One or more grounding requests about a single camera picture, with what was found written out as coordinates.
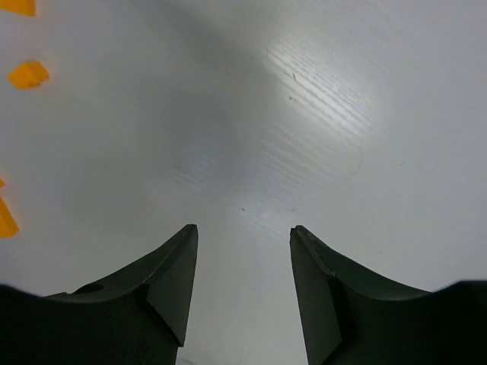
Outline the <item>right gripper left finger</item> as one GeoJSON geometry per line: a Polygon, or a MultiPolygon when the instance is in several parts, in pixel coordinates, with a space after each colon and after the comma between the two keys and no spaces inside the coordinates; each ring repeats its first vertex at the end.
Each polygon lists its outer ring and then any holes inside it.
{"type": "Polygon", "coordinates": [[[184,345],[198,230],[73,293],[1,286],[3,364],[174,364],[184,345]]]}

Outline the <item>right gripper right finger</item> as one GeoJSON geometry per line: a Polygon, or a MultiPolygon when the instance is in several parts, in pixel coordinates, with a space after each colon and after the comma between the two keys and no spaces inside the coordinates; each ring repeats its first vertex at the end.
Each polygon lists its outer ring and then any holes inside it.
{"type": "Polygon", "coordinates": [[[484,364],[486,283],[428,292],[385,278],[307,228],[290,232],[310,364],[484,364]]]}

